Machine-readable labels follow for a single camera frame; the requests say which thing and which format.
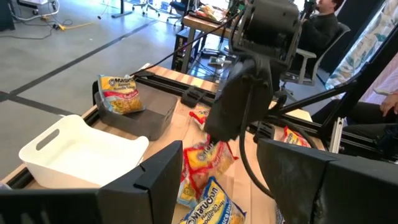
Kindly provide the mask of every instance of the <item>gray tray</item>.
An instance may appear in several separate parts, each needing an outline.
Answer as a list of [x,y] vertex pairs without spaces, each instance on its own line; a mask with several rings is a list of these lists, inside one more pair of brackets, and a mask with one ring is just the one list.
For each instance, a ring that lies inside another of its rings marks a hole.
[[158,140],[170,125],[177,97],[147,85],[136,84],[146,107],[144,111],[124,115],[113,113],[105,107],[100,93],[96,93],[99,118],[103,123],[135,136],[145,136],[150,141]]

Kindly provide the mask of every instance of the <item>hand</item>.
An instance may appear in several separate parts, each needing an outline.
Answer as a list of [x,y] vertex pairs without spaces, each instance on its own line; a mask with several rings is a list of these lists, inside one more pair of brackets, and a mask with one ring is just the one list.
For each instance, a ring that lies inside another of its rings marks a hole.
[[394,108],[394,113],[398,114],[398,95],[391,94],[386,97],[383,103],[380,106],[380,110],[383,112],[383,117],[388,114],[388,111]]

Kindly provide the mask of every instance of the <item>yellow cable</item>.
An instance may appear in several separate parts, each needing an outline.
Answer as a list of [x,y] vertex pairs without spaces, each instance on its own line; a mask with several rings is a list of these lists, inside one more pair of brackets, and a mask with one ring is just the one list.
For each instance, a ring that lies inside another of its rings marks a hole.
[[74,29],[74,28],[79,28],[79,27],[92,25],[93,23],[94,22],[88,22],[86,24],[81,24],[81,25],[77,25],[77,26],[63,26],[63,25],[58,25],[58,26],[60,27],[61,30],[67,30],[67,29]]

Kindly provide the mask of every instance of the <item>instant noodle bag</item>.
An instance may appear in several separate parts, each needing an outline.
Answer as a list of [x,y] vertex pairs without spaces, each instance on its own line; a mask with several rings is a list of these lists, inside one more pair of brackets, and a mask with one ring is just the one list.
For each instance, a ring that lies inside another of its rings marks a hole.
[[245,213],[209,177],[198,205],[179,224],[243,224]]
[[105,107],[113,113],[126,114],[144,110],[133,77],[98,75],[98,89]]
[[203,131],[205,128],[205,122],[209,115],[209,109],[204,106],[197,106],[193,111],[189,112],[189,116],[193,118],[193,121],[199,125],[199,128]]
[[227,142],[215,146],[209,144],[210,137],[183,151],[183,172],[177,202],[190,208],[197,200],[210,176],[219,178],[238,159],[234,157]]
[[301,134],[290,130],[288,127],[285,127],[284,135],[280,141],[298,146],[311,147],[307,140],[301,136]]

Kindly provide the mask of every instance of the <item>wooden tabletop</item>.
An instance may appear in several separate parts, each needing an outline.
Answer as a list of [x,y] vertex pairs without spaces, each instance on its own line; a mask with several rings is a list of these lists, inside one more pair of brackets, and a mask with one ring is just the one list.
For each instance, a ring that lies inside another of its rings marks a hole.
[[[163,77],[178,80],[180,82],[197,85],[209,91],[215,91],[216,86],[214,83],[193,78],[188,75],[184,75],[178,72],[174,72],[162,67],[155,67],[150,71],[161,75]],[[92,107],[86,114],[90,114],[91,111],[95,110],[96,107]],[[185,147],[191,146],[192,144],[201,141],[204,138],[204,133],[200,131],[198,126],[192,121],[188,113],[191,109],[177,102],[176,109],[172,118],[170,126],[165,130],[165,133],[157,141],[150,142],[147,151],[144,154],[144,159],[152,156],[165,146],[169,145],[174,140],[182,140]],[[302,110],[291,112],[292,116],[296,116],[302,119],[308,120],[309,114]],[[112,133],[127,139],[135,139],[136,136],[125,133],[116,128],[112,128],[101,121],[97,121],[93,128]],[[279,140],[283,130],[280,128],[276,129],[275,140]],[[248,161],[252,167],[257,178],[266,185],[264,178],[261,175],[259,164],[256,157],[257,145],[253,142],[253,135],[247,133],[244,140],[246,147],[246,154]],[[239,155],[239,141],[230,141],[231,150],[235,156]],[[322,147],[320,141],[316,141],[318,147]],[[21,165],[3,181],[7,182],[10,178],[20,172],[25,166]],[[275,201],[265,194],[263,194],[251,181],[247,175],[242,160],[238,159],[235,163],[226,171],[226,173],[219,179],[220,184],[225,189],[226,193],[232,198],[232,200],[238,204],[246,214],[245,224],[274,224],[276,219],[276,204]],[[27,187],[30,189],[42,189],[42,187],[35,181],[30,183]],[[172,223],[178,223],[178,221],[188,213],[189,209],[182,205],[176,205],[174,219]]]
[[[199,19],[199,18],[189,16],[189,15],[184,17],[183,23],[187,27],[191,27],[193,29],[201,30],[204,32],[209,32],[219,26],[219,24],[208,22],[203,19]],[[223,29],[218,29],[218,30],[212,32],[212,34],[218,35],[218,36],[221,36],[222,33],[223,33]],[[229,37],[230,33],[231,33],[230,28],[225,29],[224,37]]]

